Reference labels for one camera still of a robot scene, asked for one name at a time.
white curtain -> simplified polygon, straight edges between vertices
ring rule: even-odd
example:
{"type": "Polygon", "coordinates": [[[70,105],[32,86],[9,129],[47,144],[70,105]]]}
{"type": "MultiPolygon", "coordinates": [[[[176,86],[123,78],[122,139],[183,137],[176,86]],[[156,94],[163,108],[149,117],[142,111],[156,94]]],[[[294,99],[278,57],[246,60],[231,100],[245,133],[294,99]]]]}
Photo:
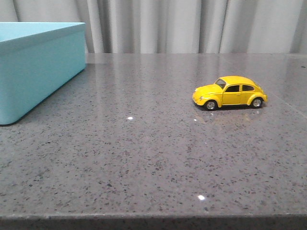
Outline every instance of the white curtain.
{"type": "Polygon", "coordinates": [[[89,53],[307,53],[307,0],[0,0],[0,21],[86,22],[89,53]]]}

hubcap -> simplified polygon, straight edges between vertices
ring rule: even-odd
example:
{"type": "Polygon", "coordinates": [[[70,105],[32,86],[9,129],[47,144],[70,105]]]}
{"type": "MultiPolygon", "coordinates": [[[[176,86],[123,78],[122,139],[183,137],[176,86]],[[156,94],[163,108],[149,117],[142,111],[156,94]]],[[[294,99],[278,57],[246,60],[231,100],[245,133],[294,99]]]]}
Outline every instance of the hubcap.
{"type": "Polygon", "coordinates": [[[207,109],[214,109],[215,103],[214,102],[208,102],[207,103],[207,109]]]}
{"type": "Polygon", "coordinates": [[[253,106],[255,106],[255,107],[259,107],[261,105],[261,100],[260,99],[256,99],[256,100],[254,100],[254,102],[253,102],[253,106]]]}

plastic box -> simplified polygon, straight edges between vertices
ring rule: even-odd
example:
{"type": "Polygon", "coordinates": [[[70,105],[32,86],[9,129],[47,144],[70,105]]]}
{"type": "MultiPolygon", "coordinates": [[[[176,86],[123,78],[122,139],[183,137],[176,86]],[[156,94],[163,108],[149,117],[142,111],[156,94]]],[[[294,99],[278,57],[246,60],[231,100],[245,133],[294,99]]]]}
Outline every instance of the plastic box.
{"type": "Polygon", "coordinates": [[[85,68],[85,23],[0,23],[0,125],[85,68]]]}

yellow toy car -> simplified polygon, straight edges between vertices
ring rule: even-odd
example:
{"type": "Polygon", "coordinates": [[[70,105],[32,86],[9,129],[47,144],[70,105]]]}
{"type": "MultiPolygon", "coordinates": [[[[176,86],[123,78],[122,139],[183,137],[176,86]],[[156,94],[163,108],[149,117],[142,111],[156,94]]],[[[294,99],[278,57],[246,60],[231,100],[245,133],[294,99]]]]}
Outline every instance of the yellow toy car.
{"type": "Polygon", "coordinates": [[[238,104],[261,108],[267,100],[268,96],[257,83],[241,76],[221,77],[212,85],[198,87],[193,93],[193,101],[207,110],[238,104]]]}

car windshield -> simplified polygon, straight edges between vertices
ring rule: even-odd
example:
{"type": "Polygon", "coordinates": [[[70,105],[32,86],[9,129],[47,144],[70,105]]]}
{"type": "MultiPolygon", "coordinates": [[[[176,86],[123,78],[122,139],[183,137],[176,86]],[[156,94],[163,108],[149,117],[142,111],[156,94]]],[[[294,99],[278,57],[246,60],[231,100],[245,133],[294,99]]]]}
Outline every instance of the car windshield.
{"type": "Polygon", "coordinates": [[[223,88],[225,87],[225,85],[226,85],[226,82],[219,78],[219,79],[215,82],[215,84],[217,84],[218,86],[220,86],[220,87],[223,89],[223,88]]]}

